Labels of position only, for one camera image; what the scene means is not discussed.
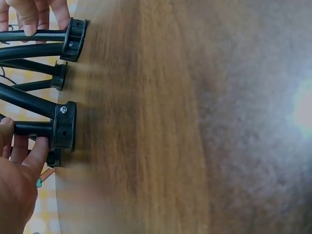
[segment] teal object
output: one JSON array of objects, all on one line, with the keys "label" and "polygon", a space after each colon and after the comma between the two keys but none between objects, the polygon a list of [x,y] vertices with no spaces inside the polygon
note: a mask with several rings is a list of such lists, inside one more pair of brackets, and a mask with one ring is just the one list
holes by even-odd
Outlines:
[{"label": "teal object", "polygon": [[37,188],[41,188],[41,187],[42,187],[42,180],[41,178],[39,178],[37,181]]}]

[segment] fingernail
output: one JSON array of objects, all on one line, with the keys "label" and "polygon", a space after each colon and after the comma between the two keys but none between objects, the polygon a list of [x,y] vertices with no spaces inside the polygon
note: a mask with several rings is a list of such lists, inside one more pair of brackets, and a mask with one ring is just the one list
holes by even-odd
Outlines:
[{"label": "fingernail", "polygon": [[1,125],[4,125],[4,124],[9,124],[9,123],[11,123],[11,122],[13,122],[13,120],[12,120],[11,118],[5,117],[5,118],[3,118],[3,119],[1,120],[0,124],[1,124]]},{"label": "fingernail", "polygon": [[34,25],[24,25],[24,32],[25,32],[26,36],[30,37],[33,34],[35,34],[36,31],[37,31],[36,26],[34,26]]}]

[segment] brown wooden table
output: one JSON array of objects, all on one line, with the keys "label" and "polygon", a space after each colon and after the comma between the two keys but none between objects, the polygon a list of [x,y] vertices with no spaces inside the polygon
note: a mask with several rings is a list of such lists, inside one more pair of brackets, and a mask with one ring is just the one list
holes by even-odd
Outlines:
[{"label": "brown wooden table", "polygon": [[63,234],[312,232],[311,0],[80,0]]}]

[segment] black plastic clip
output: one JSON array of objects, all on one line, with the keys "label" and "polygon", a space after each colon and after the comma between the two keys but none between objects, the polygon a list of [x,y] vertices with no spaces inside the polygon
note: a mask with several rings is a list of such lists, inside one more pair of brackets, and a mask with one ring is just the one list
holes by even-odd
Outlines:
[{"label": "black plastic clip", "polygon": [[76,103],[69,101],[65,105],[57,104],[53,120],[52,148],[70,149],[75,147],[76,139]]},{"label": "black plastic clip", "polygon": [[48,167],[60,167],[61,161],[60,161],[60,152],[61,149],[53,149],[49,152],[46,163]]},{"label": "black plastic clip", "polygon": [[51,79],[51,88],[56,88],[58,91],[62,91],[64,87],[66,71],[67,71],[67,63],[66,64],[55,64],[60,72],[57,75],[53,75]]},{"label": "black plastic clip", "polygon": [[61,60],[70,62],[77,61],[82,51],[87,26],[88,21],[86,19],[70,19],[64,40],[62,55],[60,56]]}]

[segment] hand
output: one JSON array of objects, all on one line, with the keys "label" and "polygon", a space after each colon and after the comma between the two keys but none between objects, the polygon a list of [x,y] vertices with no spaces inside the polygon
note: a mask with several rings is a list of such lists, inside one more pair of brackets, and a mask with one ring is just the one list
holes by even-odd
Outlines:
[{"label": "hand", "polygon": [[15,136],[14,123],[4,118],[0,123],[0,230],[21,234],[31,218],[38,196],[36,187],[49,152],[49,142],[38,137],[28,154],[28,137]]},{"label": "hand", "polygon": [[9,8],[17,13],[19,29],[32,36],[37,29],[49,29],[50,7],[60,30],[68,26],[70,15],[67,0],[0,0],[0,31],[9,29]]}]

